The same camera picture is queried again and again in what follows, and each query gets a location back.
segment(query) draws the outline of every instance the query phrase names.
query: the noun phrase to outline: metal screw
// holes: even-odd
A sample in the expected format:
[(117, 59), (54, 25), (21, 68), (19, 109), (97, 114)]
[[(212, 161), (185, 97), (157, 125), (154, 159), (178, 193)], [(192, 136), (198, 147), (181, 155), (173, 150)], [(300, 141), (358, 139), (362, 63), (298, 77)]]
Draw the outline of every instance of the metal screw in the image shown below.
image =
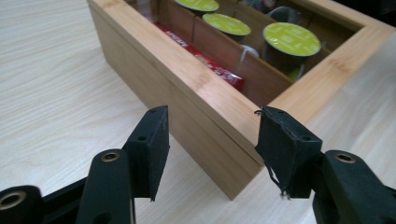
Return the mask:
[(18, 190), (13, 191), (0, 199), (0, 210), (7, 210), (8, 208), (12, 208), (23, 202), (26, 198), (26, 192)]

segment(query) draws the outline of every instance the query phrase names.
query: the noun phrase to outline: red package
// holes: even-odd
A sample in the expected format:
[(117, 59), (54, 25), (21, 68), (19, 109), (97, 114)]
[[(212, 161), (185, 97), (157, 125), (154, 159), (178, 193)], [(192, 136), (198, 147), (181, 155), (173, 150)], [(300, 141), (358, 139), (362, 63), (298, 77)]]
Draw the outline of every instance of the red package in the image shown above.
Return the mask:
[(166, 33), (169, 37), (171, 37), (175, 42), (177, 42), (181, 47), (183, 47), (186, 51), (195, 56), (201, 63), (203, 63), (207, 68), (211, 69), (214, 73), (216, 73), (219, 77), (230, 83), (237, 90), (241, 91), (242, 86), (244, 84), (244, 79), (233, 74), (229, 70), (223, 68), (218, 63), (213, 61), (212, 59), (206, 57), (202, 54), (198, 49), (194, 46), (191, 46), (186, 43), (183, 39), (172, 33), (168, 28), (159, 24), (158, 22), (154, 22), (154, 24), (160, 28), (164, 33)]

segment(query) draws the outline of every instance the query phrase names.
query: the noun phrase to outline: wooden divider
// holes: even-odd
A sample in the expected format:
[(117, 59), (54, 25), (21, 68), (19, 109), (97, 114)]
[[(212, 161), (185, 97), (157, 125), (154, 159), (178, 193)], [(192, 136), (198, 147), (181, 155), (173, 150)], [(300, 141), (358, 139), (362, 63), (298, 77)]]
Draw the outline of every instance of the wooden divider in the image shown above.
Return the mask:
[(291, 80), (261, 59), (247, 53), (238, 76), (245, 80), (242, 93), (255, 105), (268, 105), (291, 85)]
[(194, 29), (195, 14), (184, 7), (179, 6), (175, 1), (167, 0), (160, 10), (168, 10), (169, 12), (169, 25), (173, 33), (178, 35), (187, 43), (191, 44), (193, 39), (192, 32)]
[(243, 48), (224, 33), (213, 29), (201, 18), (195, 18), (193, 45), (221, 66), (235, 73)]
[(261, 53), (265, 42), (262, 30), (276, 21), (243, 2), (238, 3), (235, 18), (247, 24), (251, 29), (251, 33), (245, 36), (241, 44), (248, 45)]
[(239, 0), (216, 0), (219, 3), (219, 9), (216, 13), (233, 17), (235, 8)]

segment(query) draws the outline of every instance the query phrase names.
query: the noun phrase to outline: wooden box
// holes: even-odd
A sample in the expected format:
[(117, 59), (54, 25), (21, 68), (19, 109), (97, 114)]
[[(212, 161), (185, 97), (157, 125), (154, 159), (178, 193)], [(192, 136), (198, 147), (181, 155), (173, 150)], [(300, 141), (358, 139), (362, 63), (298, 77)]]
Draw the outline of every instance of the wooden box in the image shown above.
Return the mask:
[[(326, 39), (328, 46), (311, 62), (309, 72), (293, 83), (250, 54), (237, 66), (243, 50), (239, 44), (209, 29), (199, 17), (173, 0), (143, 4), (133, 0), (88, 2), (107, 62), (147, 107), (169, 105), (172, 135), (230, 199), (263, 167), (254, 149), (260, 124), (254, 111), (270, 105), (307, 123), (393, 32), (391, 27), (333, 1), (285, 2), (313, 13), (304, 22), (310, 24), (308, 28), (319, 38)], [(220, 13), (258, 26), (255, 30), (271, 22), (257, 25), (255, 17), (262, 15), (237, 0), (219, 3)], [(244, 89), (237, 91), (217, 77), (148, 18), (165, 23), (187, 42), (244, 78)], [(331, 26), (339, 30), (340, 24), (344, 27), (341, 34), (328, 34)], [(245, 41), (257, 49), (264, 44), (257, 35)]]

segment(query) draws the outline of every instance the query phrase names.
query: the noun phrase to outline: wooden table surface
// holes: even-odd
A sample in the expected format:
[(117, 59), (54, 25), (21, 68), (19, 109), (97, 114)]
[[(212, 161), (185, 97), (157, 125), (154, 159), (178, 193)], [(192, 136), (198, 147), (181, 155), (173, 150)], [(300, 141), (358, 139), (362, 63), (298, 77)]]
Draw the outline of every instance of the wooden table surface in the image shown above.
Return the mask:
[[(393, 35), (307, 123), (323, 151), (357, 154), (393, 188), (395, 55)], [(146, 110), (106, 63), (84, 0), (0, 2), (0, 190), (34, 185), (47, 195), (81, 179)], [(230, 201), (171, 136), (157, 200), (136, 200), (137, 222), (316, 223), (312, 195), (279, 193), (264, 169)]]

